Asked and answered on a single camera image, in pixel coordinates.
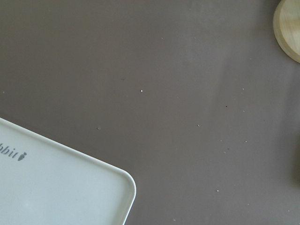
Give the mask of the white rabbit tray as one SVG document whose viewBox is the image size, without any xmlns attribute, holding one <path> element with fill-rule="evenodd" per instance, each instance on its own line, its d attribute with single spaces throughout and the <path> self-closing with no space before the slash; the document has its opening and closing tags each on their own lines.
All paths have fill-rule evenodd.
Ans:
<svg viewBox="0 0 300 225">
<path fill-rule="evenodd" d="M 3 225 L 123 225 L 132 176 L 12 122 L 0 121 Z"/>
</svg>

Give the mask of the wooden mug tree stand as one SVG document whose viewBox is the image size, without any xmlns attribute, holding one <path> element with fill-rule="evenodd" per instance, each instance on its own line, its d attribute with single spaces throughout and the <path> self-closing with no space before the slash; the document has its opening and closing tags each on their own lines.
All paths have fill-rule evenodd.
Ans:
<svg viewBox="0 0 300 225">
<path fill-rule="evenodd" d="M 273 30 L 280 48 L 291 59 L 300 61 L 300 2 L 282 0 L 273 16 Z"/>
</svg>

